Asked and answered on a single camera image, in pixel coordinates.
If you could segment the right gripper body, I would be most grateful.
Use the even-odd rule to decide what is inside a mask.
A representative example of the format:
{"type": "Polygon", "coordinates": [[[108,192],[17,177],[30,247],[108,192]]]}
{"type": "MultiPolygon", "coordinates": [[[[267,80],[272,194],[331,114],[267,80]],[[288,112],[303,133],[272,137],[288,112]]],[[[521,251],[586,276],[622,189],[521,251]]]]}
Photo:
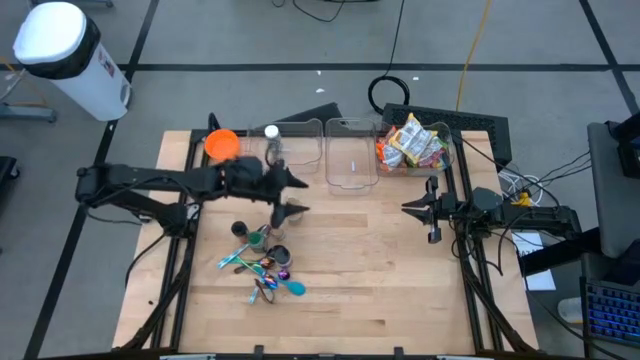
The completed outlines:
{"type": "Polygon", "coordinates": [[[457,207],[457,198],[454,193],[446,192],[437,195],[438,178],[430,176],[426,181],[426,205],[428,207],[427,220],[431,225],[428,234],[428,242],[436,244],[442,240],[441,229],[438,225],[439,220],[448,220],[455,212],[457,207]]]}

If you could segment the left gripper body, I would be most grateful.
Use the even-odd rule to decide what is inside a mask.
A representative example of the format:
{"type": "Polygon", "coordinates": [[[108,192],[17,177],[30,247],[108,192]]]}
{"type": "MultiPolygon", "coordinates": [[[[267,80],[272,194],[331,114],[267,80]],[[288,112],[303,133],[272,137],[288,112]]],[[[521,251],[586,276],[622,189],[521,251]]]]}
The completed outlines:
{"type": "Polygon", "coordinates": [[[267,169],[253,156],[239,157],[222,164],[224,193],[231,197],[279,205],[287,185],[284,162],[278,160],[267,169]]]}

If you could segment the purple label spice jar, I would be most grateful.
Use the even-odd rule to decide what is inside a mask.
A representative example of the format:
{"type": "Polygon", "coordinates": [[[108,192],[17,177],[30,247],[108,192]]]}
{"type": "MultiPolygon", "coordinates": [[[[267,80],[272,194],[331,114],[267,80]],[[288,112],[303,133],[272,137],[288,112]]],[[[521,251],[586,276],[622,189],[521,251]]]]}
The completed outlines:
{"type": "Polygon", "coordinates": [[[275,245],[270,249],[271,257],[281,268],[289,268],[292,264],[291,252],[283,245],[275,245]]]}

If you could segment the green ramen packet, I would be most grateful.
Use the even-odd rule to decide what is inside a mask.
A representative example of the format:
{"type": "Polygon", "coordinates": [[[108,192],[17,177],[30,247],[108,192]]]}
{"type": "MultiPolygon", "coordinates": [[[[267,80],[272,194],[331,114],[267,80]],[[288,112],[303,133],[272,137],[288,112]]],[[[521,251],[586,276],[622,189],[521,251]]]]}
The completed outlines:
{"type": "Polygon", "coordinates": [[[438,136],[434,136],[428,143],[425,151],[421,154],[418,167],[440,169],[447,165],[445,155],[448,152],[448,145],[438,136]]]}

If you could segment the white lid spice jar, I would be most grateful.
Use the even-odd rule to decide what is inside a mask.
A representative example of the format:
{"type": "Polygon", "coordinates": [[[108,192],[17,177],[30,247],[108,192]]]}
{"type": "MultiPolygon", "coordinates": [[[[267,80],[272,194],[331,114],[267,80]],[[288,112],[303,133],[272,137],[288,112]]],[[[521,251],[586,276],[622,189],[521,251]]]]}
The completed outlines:
{"type": "Polygon", "coordinates": [[[276,125],[268,125],[264,129],[266,139],[265,161],[269,166],[284,160],[280,129],[276,125]]]}

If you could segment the orange ramen packet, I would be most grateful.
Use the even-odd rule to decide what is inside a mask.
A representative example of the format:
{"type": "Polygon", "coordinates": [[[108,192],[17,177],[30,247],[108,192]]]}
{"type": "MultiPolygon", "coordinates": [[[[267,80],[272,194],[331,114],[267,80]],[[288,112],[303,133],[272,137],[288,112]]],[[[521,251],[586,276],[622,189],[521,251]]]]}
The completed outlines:
{"type": "Polygon", "coordinates": [[[396,127],[392,126],[384,137],[376,141],[376,155],[385,171],[397,168],[404,161],[404,154],[391,144],[396,132],[396,127]]]}

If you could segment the dark metal spoon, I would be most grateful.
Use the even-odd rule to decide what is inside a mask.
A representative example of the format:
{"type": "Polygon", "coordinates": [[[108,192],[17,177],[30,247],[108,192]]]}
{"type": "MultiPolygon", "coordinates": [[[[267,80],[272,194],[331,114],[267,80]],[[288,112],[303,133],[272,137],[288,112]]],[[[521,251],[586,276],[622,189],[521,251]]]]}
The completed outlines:
{"type": "Polygon", "coordinates": [[[254,304],[257,299],[261,299],[262,301],[268,304],[273,304],[275,300],[275,295],[272,289],[258,279],[255,279],[254,283],[255,283],[255,286],[249,297],[249,303],[254,304]]]}

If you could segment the clear plastic bin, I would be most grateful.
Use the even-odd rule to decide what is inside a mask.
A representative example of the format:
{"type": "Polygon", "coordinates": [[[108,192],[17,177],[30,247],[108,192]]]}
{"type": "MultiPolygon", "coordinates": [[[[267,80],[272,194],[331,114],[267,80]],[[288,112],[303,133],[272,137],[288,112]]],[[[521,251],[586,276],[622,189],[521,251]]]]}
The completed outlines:
{"type": "Polygon", "coordinates": [[[376,124],[334,118],[325,124],[325,178],[334,195],[366,195],[378,180],[376,124]]]}
{"type": "Polygon", "coordinates": [[[311,174],[318,170],[323,155],[323,126],[313,119],[304,123],[270,123],[252,126],[243,138],[243,154],[265,161],[267,147],[264,129],[276,125],[281,132],[284,165],[294,174],[311,174]]]}
{"type": "MultiPolygon", "coordinates": [[[[384,137],[392,126],[395,126],[396,130],[400,130],[404,125],[400,126],[400,125],[389,125],[387,123],[381,123],[377,127],[376,141],[378,138],[384,137]]],[[[437,132],[436,136],[438,136],[441,140],[447,143],[448,152],[445,155],[445,159],[447,160],[447,165],[444,168],[440,168],[440,169],[419,168],[417,166],[414,166],[404,155],[404,161],[397,168],[392,168],[390,171],[385,171],[382,168],[382,164],[380,163],[376,155],[377,170],[380,175],[428,177],[428,176],[439,175],[440,173],[444,172],[446,169],[448,169],[452,165],[452,163],[455,161],[455,151],[453,149],[453,139],[451,136],[450,128],[442,122],[437,122],[429,126],[424,126],[424,125],[422,126],[426,130],[436,131],[437,132]]]]}

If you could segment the orange bowl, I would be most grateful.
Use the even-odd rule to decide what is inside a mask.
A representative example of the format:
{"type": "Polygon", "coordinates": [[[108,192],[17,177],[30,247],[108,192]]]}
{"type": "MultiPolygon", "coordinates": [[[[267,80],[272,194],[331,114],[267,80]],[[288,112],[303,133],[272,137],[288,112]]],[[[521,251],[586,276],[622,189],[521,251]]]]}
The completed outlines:
{"type": "Polygon", "coordinates": [[[241,143],[232,130],[218,129],[206,137],[204,151],[215,162],[224,162],[240,154],[241,143]]]}

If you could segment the white paper sheet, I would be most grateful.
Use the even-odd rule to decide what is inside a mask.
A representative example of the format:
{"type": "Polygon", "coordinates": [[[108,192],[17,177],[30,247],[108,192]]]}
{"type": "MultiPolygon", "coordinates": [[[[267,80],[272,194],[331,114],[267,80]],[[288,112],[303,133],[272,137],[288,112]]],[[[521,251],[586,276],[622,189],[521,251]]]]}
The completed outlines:
{"type": "MultiPolygon", "coordinates": [[[[535,232],[513,232],[512,240],[515,243],[520,258],[544,248],[540,235],[535,232]]],[[[550,270],[527,276],[526,285],[531,291],[556,290],[556,285],[550,270]]]]}

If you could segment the white computer mouse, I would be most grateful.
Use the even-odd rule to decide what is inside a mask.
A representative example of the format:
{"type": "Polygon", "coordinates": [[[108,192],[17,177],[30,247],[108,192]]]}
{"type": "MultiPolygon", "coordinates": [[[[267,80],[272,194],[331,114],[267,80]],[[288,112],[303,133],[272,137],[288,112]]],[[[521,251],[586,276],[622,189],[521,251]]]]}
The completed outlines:
{"type": "Polygon", "coordinates": [[[565,298],[558,302],[557,311],[560,317],[570,324],[583,323],[582,300],[580,297],[565,298]]]}

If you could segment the RGB lit keyboard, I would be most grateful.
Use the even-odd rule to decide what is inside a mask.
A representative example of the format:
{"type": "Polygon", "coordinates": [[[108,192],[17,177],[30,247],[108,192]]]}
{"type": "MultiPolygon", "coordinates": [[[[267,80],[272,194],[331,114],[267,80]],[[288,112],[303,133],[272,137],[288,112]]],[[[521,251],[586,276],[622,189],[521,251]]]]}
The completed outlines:
{"type": "Polygon", "coordinates": [[[640,348],[640,288],[581,277],[580,290],[589,337],[640,348]]]}

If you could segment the grey stand base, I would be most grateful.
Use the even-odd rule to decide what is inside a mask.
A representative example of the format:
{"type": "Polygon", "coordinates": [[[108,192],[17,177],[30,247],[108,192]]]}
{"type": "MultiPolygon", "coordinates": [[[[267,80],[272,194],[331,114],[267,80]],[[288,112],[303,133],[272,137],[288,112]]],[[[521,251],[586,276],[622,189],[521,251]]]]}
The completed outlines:
{"type": "Polygon", "coordinates": [[[48,107],[0,103],[0,120],[41,120],[55,123],[57,114],[48,107]]]}

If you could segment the white trash can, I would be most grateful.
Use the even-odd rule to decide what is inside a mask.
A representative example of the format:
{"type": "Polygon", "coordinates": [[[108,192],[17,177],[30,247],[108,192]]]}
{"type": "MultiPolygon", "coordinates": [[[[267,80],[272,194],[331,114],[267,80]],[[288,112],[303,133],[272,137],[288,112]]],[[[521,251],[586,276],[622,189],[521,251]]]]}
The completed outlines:
{"type": "Polygon", "coordinates": [[[14,40],[16,60],[46,79],[98,121],[128,112],[132,86],[102,43],[94,20],[64,1],[33,7],[14,40]]]}

